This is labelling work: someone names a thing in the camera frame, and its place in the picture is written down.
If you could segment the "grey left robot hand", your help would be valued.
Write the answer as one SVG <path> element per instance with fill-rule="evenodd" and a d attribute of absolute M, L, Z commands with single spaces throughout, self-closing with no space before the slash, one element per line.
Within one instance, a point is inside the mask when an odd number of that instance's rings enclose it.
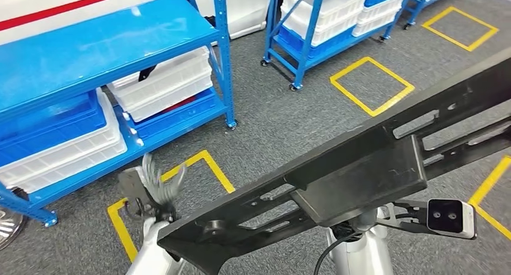
<path fill-rule="evenodd" d="M 146 153 L 142 158 L 141 182 L 154 209 L 155 215 L 160 221 L 173 222 L 177 219 L 175 199 L 183 190 L 184 177 L 187 166 L 182 163 L 178 166 L 178 172 L 167 181 L 162 180 L 161 169 L 157 168 L 152 154 Z"/>

